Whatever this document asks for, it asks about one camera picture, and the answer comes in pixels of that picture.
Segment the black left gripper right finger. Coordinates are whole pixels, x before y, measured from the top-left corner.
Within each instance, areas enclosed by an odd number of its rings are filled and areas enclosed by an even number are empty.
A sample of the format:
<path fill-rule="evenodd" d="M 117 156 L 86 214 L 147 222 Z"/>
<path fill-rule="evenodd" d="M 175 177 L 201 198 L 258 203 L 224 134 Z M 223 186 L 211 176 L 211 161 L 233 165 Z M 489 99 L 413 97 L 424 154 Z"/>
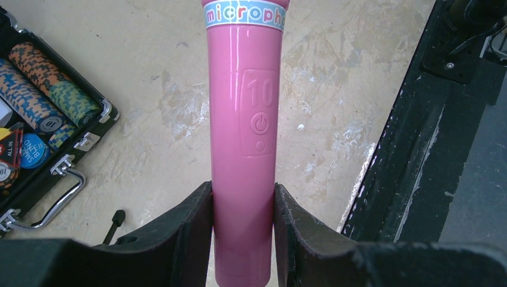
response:
<path fill-rule="evenodd" d="M 274 190 L 279 286 L 505 286 L 506 254 L 468 243 L 356 242 Z"/>

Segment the pink microphone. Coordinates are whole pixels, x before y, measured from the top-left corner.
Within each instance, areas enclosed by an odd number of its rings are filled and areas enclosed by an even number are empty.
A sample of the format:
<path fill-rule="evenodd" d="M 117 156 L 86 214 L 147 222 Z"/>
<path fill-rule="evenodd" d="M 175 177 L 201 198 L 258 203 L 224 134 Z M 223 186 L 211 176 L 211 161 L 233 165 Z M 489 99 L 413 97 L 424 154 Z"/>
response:
<path fill-rule="evenodd" d="M 271 276 L 277 125 L 288 1 L 203 1 L 209 60 L 215 279 Z"/>

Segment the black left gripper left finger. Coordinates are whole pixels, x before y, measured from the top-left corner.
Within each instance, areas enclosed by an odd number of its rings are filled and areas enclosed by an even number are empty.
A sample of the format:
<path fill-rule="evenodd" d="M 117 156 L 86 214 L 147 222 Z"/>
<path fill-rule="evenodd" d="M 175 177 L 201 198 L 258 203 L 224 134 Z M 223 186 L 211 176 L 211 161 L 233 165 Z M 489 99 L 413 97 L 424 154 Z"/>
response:
<path fill-rule="evenodd" d="M 180 204 L 113 245 L 2 240 L 1 285 L 204 286 L 212 226 L 212 189 L 204 182 Z"/>

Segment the black tripod shock mount stand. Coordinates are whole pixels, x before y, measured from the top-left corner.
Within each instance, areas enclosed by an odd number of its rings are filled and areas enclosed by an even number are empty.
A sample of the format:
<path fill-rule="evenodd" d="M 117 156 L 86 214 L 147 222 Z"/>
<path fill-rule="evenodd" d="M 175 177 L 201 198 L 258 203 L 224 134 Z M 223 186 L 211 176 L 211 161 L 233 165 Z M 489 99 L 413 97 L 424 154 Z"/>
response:
<path fill-rule="evenodd" d="M 105 238 L 104 238 L 104 240 L 102 242 L 103 245 L 109 245 L 110 244 L 110 242 L 111 242 L 114 234 L 116 233 L 117 228 L 120 227 L 120 226 L 122 226 L 125 218 L 126 218 L 126 213 L 122 209 L 119 209 L 119 210 L 117 210 L 114 213 L 114 215 L 113 215 L 113 217 L 111 219 L 112 225 L 109 228 L 109 230 L 108 230 L 108 232 L 107 232 L 107 234 L 106 234 L 106 236 L 105 236 Z"/>

